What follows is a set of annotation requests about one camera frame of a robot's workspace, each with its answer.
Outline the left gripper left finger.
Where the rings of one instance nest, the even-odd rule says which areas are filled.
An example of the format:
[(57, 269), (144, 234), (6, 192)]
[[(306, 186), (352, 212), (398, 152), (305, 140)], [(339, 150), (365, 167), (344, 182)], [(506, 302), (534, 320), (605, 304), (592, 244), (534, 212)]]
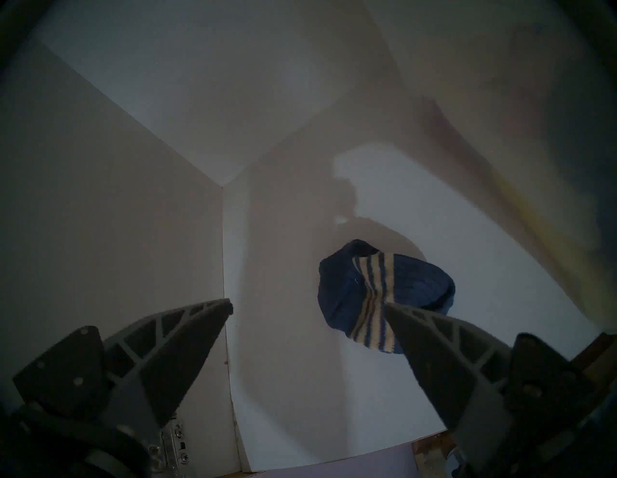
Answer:
[(227, 319), (229, 299), (139, 319), (106, 340), (82, 326), (14, 377), (25, 404), (12, 437), (88, 446), (141, 446), (172, 417)]

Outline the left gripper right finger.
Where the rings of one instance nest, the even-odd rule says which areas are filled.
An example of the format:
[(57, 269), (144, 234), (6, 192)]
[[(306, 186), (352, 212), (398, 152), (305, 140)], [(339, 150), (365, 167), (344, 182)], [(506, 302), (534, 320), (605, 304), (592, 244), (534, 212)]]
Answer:
[(464, 320), (387, 303), (415, 379), (466, 458), (462, 472), (540, 472), (576, 436), (595, 384), (542, 339), (514, 346)]

